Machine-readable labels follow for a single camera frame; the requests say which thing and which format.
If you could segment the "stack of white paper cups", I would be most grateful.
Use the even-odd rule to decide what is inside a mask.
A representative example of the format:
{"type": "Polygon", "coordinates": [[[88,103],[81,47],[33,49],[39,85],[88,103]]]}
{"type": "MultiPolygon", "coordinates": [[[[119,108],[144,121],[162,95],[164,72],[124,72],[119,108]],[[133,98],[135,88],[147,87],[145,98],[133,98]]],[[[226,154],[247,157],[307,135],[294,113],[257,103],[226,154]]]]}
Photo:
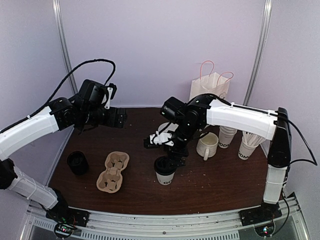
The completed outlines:
{"type": "Polygon", "coordinates": [[[222,149],[228,148],[237,131],[238,130],[235,128],[220,126],[218,135],[218,146],[222,149]]]}

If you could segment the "stack of black cup lids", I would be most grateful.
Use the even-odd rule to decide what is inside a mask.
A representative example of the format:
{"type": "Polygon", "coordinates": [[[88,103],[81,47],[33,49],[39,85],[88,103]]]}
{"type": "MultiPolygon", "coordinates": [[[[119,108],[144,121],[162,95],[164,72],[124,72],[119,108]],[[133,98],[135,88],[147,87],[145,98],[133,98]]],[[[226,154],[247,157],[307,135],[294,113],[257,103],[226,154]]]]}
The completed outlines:
{"type": "Polygon", "coordinates": [[[69,154],[66,162],[72,173],[77,176],[84,175],[89,170],[87,158],[81,151],[74,151],[69,154]]]}

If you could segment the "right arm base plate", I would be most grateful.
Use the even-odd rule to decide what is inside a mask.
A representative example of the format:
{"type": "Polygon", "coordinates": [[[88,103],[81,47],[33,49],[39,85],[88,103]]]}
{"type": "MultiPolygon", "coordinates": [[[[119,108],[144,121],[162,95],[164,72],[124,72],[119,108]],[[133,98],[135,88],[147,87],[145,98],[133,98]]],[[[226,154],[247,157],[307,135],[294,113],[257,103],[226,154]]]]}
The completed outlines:
{"type": "Polygon", "coordinates": [[[281,210],[270,207],[255,207],[250,209],[241,210],[239,212],[239,217],[241,220],[242,226],[256,225],[263,222],[270,222],[274,218],[279,218],[283,214],[281,210]]]}

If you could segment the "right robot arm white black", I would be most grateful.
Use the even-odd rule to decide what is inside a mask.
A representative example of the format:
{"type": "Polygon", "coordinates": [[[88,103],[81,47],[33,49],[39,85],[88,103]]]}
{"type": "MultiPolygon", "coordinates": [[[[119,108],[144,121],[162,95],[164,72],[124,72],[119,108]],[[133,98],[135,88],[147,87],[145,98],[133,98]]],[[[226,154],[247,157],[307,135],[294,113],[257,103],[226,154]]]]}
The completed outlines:
{"type": "Polygon", "coordinates": [[[170,97],[164,102],[160,114],[178,127],[172,133],[157,131],[150,142],[167,145],[168,159],[176,167],[185,164],[182,158],[188,156],[187,144],[195,132],[207,125],[233,128],[270,140],[266,185],[256,216],[266,221],[275,215],[291,161],[292,137],[286,109],[250,108],[229,103],[212,93],[204,93],[187,103],[170,97]]]}

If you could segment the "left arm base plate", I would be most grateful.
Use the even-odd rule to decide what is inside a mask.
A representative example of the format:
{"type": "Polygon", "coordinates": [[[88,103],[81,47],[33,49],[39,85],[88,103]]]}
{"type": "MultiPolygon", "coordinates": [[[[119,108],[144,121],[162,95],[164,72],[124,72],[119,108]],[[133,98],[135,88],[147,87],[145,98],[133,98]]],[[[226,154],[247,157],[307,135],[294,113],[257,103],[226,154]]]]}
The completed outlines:
{"type": "Polygon", "coordinates": [[[86,227],[90,213],[85,210],[68,208],[66,213],[56,213],[52,209],[45,209],[46,218],[52,219],[57,223],[64,223],[74,227],[86,227]]]}

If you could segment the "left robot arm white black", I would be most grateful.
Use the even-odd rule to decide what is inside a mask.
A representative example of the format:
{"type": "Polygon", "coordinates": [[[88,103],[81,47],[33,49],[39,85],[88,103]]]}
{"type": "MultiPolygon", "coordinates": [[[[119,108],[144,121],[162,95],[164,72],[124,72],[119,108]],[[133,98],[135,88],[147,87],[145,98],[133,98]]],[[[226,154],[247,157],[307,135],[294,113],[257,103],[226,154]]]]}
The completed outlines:
{"type": "Polygon", "coordinates": [[[99,125],[123,128],[128,118],[126,109],[110,106],[116,91],[117,86],[113,83],[105,86],[86,79],[76,95],[50,101],[35,115],[28,116],[9,129],[1,130],[0,188],[39,203],[61,222],[69,221],[72,211],[61,192],[23,173],[10,156],[31,142],[70,126],[81,132],[86,130],[86,125],[91,129],[99,125]]]}

